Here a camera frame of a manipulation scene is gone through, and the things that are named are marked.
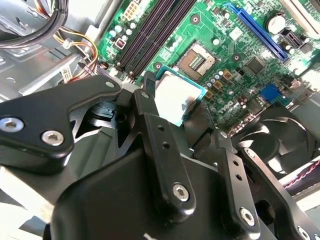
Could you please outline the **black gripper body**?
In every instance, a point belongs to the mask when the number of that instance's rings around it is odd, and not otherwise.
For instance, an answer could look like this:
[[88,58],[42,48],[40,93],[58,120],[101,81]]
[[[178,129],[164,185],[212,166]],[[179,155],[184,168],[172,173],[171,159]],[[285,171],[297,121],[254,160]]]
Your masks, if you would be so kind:
[[196,209],[171,223],[155,207],[141,150],[120,158],[70,185],[57,200],[45,240],[230,240],[223,227],[218,173],[185,159]]

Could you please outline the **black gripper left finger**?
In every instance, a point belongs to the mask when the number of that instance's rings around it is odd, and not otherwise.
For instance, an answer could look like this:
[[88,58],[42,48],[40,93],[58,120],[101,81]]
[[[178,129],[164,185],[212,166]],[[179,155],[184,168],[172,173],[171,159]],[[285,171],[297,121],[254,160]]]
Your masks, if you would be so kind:
[[91,119],[97,117],[93,108],[103,103],[115,108],[107,121],[120,136],[117,160],[141,150],[155,208],[169,222],[185,221],[196,209],[196,197],[154,93],[141,88],[129,92],[106,76],[1,103],[1,164],[41,175],[61,172],[76,141],[99,129]]

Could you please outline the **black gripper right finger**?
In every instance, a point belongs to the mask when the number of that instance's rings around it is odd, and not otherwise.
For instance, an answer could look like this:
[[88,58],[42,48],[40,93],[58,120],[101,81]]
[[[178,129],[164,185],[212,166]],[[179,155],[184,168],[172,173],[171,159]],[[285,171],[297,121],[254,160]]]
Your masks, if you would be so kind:
[[223,227],[236,240],[316,240],[318,228],[256,152],[234,149],[205,103],[184,121],[196,160],[216,164]]

